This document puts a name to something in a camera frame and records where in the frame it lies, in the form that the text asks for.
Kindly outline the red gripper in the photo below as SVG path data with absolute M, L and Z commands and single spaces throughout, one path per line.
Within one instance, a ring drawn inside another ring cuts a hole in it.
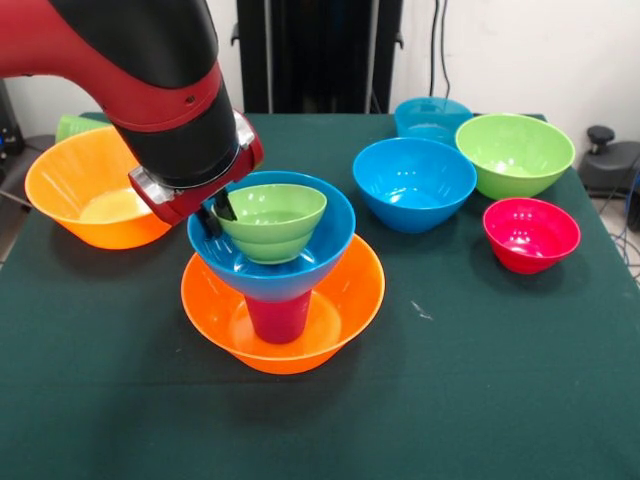
M 224 233 L 218 218 L 237 220 L 225 187 L 239 182 L 258 168 L 264 159 L 264 149 L 247 118 L 238 110 L 233 110 L 233 114 L 239 145 L 232 151 L 228 165 L 212 180 L 194 187 L 170 187 L 153 179 L 142 166 L 128 174 L 134 191 L 160 220 L 177 225 L 197 211 L 196 216 L 206 238 L 219 238 Z M 216 215 L 202 206 L 213 196 Z

